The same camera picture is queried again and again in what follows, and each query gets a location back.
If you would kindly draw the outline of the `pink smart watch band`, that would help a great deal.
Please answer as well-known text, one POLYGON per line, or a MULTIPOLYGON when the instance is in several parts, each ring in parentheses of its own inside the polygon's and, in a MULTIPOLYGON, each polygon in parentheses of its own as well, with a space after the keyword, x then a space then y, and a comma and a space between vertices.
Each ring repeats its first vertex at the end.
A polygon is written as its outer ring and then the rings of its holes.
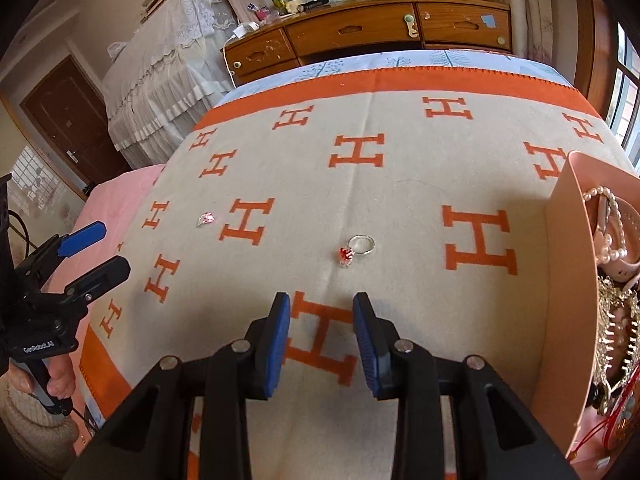
POLYGON ((593 233, 597 266, 623 289, 639 283, 639 213, 621 198, 600 196, 593 233))

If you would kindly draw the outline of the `pink bed sheet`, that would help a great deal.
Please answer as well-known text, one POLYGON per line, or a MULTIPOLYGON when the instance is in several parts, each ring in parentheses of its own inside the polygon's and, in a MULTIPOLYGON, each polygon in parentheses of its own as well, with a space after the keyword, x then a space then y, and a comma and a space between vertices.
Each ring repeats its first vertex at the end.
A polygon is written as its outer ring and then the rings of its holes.
POLYGON ((134 286, 141 284, 141 270, 151 263, 152 228, 142 223, 145 216, 153 215, 149 192, 163 170, 162 165, 155 165, 129 171, 94 189, 76 228, 99 221, 105 226, 105 235, 66 258, 49 286, 50 292, 62 292, 109 258, 120 255, 132 260, 132 284, 96 300, 78 326, 78 349, 48 362, 49 389, 81 406, 90 404, 97 422, 113 414, 155 356, 149 325, 134 326, 134 286))

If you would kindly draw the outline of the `brown wooden door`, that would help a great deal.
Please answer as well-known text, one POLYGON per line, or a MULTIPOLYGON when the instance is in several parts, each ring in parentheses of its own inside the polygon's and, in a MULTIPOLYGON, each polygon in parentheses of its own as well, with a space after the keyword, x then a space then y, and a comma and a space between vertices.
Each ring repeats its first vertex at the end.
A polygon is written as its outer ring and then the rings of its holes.
POLYGON ((102 98, 72 56, 35 85, 21 109, 84 182, 101 184, 130 170, 108 134, 102 98))

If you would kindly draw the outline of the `orange H pattern blanket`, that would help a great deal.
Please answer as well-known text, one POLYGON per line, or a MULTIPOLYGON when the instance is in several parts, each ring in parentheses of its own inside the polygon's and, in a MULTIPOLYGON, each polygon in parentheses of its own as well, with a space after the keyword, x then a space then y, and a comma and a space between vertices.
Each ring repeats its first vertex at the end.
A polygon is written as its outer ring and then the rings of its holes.
POLYGON ((149 192, 151 263, 134 286, 146 373, 210 356, 286 292, 280 384, 247 407, 254 476, 386 479, 397 406, 364 379, 352 298, 366 292, 401 336, 484 356, 530 406, 544 208, 571 152, 631 170, 576 89, 491 70, 346 73, 222 104, 149 192))

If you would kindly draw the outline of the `white lace covered furniture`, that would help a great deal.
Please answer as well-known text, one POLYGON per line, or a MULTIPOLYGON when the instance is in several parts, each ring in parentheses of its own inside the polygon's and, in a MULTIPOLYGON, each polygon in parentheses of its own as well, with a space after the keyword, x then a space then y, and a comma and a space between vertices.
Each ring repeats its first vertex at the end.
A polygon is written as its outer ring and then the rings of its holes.
POLYGON ((131 168, 167 162, 232 90, 222 47, 236 21, 226 0, 167 0, 103 79, 108 134, 131 168))

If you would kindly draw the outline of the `pink open box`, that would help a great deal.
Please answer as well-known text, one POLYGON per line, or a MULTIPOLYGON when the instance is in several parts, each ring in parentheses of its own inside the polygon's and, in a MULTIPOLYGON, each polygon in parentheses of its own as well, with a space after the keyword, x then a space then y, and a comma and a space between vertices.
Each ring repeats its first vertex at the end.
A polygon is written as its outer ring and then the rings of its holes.
POLYGON ((548 240, 548 314, 544 351, 530 410, 565 454, 582 422, 597 349, 598 283, 591 225, 582 193, 610 188, 639 206, 639 178, 581 152, 567 155, 544 208, 548 240))

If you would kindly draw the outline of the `light blue patterned sheet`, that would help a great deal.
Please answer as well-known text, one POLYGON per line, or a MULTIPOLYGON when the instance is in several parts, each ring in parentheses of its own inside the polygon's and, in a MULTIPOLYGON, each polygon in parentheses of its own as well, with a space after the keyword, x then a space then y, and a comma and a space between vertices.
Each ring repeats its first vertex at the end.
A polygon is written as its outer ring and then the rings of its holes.
POLYGON ((470 49, 407 50, 362 54, 305 66, 295 66, 290 70, 260 77, 246 84, 238 84, 220 101, 220 104, 226 104, 242 99, 244 96, 252 96, 286 84, 321 77, 370 72, 370 70, 424 67, 492 70, 499 73, 531 76, 572 88, 572 84, 552 66, 512 55, 470 49))

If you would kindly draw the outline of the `wooden desk with drawers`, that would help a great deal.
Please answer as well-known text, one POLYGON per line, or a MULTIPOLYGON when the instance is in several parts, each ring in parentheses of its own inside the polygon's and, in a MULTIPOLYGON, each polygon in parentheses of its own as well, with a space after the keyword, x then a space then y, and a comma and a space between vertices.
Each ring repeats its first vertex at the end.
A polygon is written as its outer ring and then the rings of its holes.
POLYGON ((222 48, 239 86, 314 62, 384 51, 511 53, 511 12, 485 0, 352 0, 281 18, 222 48))

